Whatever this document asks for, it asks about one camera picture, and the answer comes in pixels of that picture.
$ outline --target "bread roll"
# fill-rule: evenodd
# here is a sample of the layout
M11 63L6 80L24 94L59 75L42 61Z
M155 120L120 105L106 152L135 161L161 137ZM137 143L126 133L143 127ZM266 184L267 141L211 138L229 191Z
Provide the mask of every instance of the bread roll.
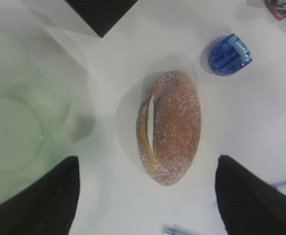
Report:
M140 158L153 180L177 183L192 164L200 133L201 108L192 80L180 71L158 78L137 120Z

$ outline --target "glass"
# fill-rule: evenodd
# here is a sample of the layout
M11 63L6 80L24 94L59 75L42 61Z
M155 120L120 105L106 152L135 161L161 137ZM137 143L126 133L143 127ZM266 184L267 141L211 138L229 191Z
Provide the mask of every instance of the glass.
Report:
M76 155L64 83L35 67L16 38L0 33L0 203Z

